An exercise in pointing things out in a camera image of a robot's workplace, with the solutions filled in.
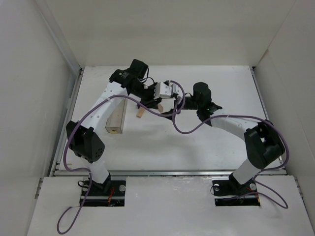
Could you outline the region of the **light wood block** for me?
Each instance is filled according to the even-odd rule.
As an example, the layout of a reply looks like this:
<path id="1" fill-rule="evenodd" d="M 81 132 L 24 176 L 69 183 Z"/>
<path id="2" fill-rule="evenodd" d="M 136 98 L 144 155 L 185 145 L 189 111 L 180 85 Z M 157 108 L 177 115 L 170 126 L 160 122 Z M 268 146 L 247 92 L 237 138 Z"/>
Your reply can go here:
<path id="1" fill-rule="evenodd" d="M 157 110 L 162 114 L 163 113 L 163 106 L 159 103 L 158 106 L 157 106 Z"/>
<path id="2" fill-rule="evenodd" d="M 139 109 L 138 109 L 138 112 L 137 112 L 137 114 L 136 114 L 136 117 L 137 117 L 137 118 L 142 118 L 142 116 L 143 116 L 143 114 L 145 113 L 145 111 L 146 111 L 146 110 L 145 110 L 144 108 L 142 108 L 142 107 L 139 108 Z"/>

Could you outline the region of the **clear plastic container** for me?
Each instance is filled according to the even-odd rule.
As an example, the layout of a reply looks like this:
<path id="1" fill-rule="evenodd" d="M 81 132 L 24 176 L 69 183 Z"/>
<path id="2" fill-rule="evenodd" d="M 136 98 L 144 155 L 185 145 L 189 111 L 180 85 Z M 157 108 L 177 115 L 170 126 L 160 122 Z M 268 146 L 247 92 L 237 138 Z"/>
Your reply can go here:
<path id="1" fill-rule="evenodd" d="M 126 117 L 127 100 L 123 99 L 106 122 L 106 130 L 110 133 L 116 130 L 117 134 L 122 134 L 124 129 L 124 122 Z"/>

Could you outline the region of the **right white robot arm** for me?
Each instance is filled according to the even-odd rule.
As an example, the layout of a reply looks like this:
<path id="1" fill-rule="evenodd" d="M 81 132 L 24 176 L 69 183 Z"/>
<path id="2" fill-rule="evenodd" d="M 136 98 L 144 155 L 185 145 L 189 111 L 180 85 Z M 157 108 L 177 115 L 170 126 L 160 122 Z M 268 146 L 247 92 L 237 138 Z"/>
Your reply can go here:
<path id="1" fill-rule="evenodd" d="M 213 181 L 215 196 L 233 198 L 256 193 L 257 175 L 270 170 L 268 166 L 283 154 L 289 155 L 283 135 L 270 121 L 254 116 L 224 114 L 223 108 L 212 101 L 212 93 L 206 83 L 194 84 L 190 96 L 186 96 L 182 87 L 174 81 L 163 83 L 156 93 L 162 98 L 175 100 L 173 109 L 166 113 L 172 121 L 182 110 L 195 110 L 202 124 L 222 129 L 245 142 L 245 161 L 228 179 Z"/>

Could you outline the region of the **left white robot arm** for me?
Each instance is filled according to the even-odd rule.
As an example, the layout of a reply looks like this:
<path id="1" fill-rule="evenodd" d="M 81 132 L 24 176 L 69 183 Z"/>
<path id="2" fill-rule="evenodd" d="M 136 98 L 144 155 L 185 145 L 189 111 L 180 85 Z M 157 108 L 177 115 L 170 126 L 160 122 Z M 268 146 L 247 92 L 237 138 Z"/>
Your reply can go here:
<path id="1" fill-rule="evenodd" d="M 157 109 L 164 98 L 171 98 L 172 87 L 168 82 L 144 84 L 149 67 L 134 59 L 127 69 L 117 69 L 110 76 L 104 92 L 93 107 L 78 122 L 69 121 L 66 126 L 67 144 L 71 150 L 84 160 L 85 170 L 91 175 L 91 185 L 101 193 L 106 193 L 111 185 L 111 176 L 105 166 L 105 144 L 100 136 L 106 122 L 118 105 L 134 95 L 140 99 L 140 106 Z"/>

